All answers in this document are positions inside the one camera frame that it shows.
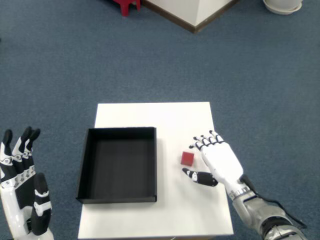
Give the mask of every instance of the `gray carpet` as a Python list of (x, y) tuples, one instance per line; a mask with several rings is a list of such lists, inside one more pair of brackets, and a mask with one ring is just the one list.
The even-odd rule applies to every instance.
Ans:
[[(320, 236), (320, 2), (290, 16), (241, 0), (193, 35), (110, 0), (0, 0), (0, 136), (31, 125), (55, 239), (76, 239), (75, 200), (97, 103), (210, 101), (216, 130), (256, 188)], [(0, 239), (10, 237), (2, 206)], [(231, 209), (235, 236), (257, 240)]]

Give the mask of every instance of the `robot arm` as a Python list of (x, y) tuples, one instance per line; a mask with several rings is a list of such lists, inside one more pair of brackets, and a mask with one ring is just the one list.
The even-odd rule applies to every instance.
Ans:
[(303, 228), (306, 225), (289, 214), (279, 202), (256, 192), (230, 145), (220, 135), (210, 131), (208, 137), (201, 135), (193, 139), (196, 142), (190, 148), (201, 151), (202, 159), (211, 172), (193, 172), (184, 168), (183, 171), (194, 182), (213, 187), (218, 182), (224, 184), (243, 223), (255, 229), (263, 240), (307, 240), (290, 218)]

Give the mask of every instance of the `white wall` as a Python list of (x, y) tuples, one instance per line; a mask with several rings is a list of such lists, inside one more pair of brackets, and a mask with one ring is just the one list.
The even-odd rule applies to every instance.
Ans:
[(231, 1), (232, 0), (199, 0), (195, 25), (204, 21)]
[(167, 12), (196, 25), (199, 2), (202, 0), (148, 0)]
[(167, 12), (196, 26), (231, 0), (148, 0)]

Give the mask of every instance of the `red cube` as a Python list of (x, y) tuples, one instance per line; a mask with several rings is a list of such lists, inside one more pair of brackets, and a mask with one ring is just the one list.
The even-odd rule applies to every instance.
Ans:
[(182, 153), (181, 164), (192, 166), (193, 163), (194, 163), (194, 154), (184, 151)]

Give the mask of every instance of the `black box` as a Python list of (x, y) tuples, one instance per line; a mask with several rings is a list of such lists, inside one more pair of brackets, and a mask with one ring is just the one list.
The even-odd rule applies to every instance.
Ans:
[(76, 199), (83, 204), (156, 202), (156, 128), (88, 129)]

